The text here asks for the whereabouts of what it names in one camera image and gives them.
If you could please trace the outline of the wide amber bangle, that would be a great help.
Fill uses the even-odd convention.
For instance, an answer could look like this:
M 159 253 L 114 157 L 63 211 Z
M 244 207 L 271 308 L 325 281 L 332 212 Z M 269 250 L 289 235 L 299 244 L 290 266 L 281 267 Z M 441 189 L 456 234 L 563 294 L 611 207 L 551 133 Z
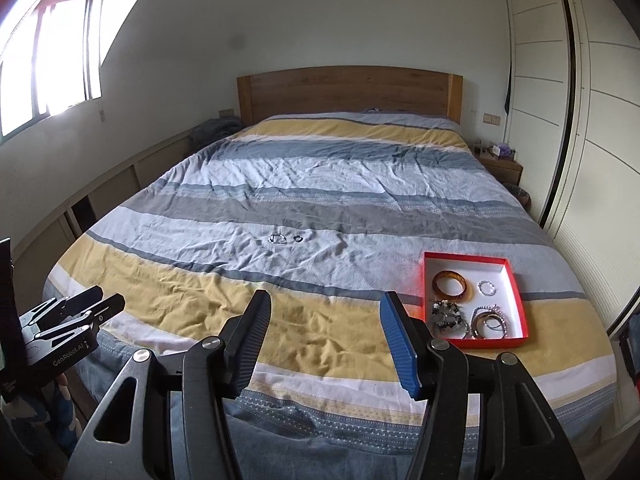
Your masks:
M 441 270 L 432 278 L 432 289 L 438 299 L 460 301 L 468 292 L 468 283 L 458 272 Z

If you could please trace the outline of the red jewelry tray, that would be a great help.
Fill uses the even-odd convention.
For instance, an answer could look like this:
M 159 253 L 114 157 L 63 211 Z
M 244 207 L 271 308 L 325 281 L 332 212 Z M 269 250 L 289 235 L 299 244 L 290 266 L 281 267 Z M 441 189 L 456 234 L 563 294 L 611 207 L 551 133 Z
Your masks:
M 441 270 L 466 279 L 463 300 L 434 295 L 432 278 Z M 422 318 L 434 336 L 461 349 L 515 348 L 528 338 L 520 291 L 505 258 L 424 252 Z

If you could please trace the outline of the striped duvet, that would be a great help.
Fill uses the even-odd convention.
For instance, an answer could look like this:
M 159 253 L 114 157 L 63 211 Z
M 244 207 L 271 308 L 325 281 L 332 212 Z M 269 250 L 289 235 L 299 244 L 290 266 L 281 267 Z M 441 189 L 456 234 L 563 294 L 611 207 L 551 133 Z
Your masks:
M 247 479 L 400 479 L 424 407 L 401 388 L 383 292 L 422 304 L 424 252 L 505 258 L 526 314 L 516 349 L 574 445 L 615 398 L 608 336 L 574 272 L 446 120 L 277 116 L 180 162 L 66 250 L 44 286 L 100 286 L 125 310 L 79 362 L 101 399 L 139 348 L 189 349 L 243 312 L 272 315 L 248 387 L 226 405 Z

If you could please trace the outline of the wooden nightstand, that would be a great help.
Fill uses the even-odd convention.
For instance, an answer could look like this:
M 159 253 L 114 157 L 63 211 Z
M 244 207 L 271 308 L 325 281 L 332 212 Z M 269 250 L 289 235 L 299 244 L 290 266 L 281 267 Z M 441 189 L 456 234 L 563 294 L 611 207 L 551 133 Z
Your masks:
M 484 168 L 500 183 L 519 185 L 523 172 L 523 166 L 510 159 L 495 158 L 494 155 L 482 153 L 475 158 Z

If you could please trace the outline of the dark clothes pile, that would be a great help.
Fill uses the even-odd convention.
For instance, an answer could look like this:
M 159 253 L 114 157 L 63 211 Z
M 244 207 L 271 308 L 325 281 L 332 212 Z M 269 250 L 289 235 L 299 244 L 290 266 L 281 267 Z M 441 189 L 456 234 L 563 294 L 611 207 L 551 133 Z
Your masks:
M 190 150 L 196 153 L 209 144 L 240 132 L 243 128 L 242 120 L 236 116 L 207 119 L 190 132 Z

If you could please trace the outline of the window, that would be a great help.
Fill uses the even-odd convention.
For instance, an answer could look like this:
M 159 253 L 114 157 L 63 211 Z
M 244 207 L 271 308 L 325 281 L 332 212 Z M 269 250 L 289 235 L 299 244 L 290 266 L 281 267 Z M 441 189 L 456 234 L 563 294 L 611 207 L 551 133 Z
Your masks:
M 1 48 L 1 139 L 102 96 L 102 0 L 39 0 Z

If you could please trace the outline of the wooden headboard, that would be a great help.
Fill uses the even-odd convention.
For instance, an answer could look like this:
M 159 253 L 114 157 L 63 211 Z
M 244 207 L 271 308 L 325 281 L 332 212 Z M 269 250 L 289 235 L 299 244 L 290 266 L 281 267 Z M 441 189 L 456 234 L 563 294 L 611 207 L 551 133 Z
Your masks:
M 236 78 L 240 117 L 361 112 L 379 108 L 461 122 L 463 78 L 418 68 L 345 65 L 292 68 Z

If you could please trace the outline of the white sliding wardrobe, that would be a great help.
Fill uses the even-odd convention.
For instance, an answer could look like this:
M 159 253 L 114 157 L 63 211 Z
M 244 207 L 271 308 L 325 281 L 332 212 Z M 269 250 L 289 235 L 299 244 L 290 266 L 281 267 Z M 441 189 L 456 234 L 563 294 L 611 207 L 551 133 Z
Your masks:
M 639 38 L 615 0 L 506 0 L 506 142 L 609 332 L 639 307 Z

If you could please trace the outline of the low white wall cabinet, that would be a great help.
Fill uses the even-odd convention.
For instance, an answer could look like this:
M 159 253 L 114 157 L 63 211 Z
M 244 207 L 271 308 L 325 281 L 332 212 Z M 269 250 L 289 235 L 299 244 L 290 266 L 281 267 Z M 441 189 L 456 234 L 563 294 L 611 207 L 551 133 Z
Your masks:
M 41 299 L 44 282 L 67 248 L 108 212 L 191 155 L 186 130 L 131 156 L 55 208 L 12 248 L 17 307 Z

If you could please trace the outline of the wall switch plate right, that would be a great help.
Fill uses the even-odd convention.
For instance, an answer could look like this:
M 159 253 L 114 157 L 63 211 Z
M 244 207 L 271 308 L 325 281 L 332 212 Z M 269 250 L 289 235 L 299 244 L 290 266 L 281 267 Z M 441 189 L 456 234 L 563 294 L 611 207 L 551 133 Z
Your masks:
M 483 122 L 488 125 L 498 126 L 500 125 L 501 118 L 497 115 L 484 114 Z

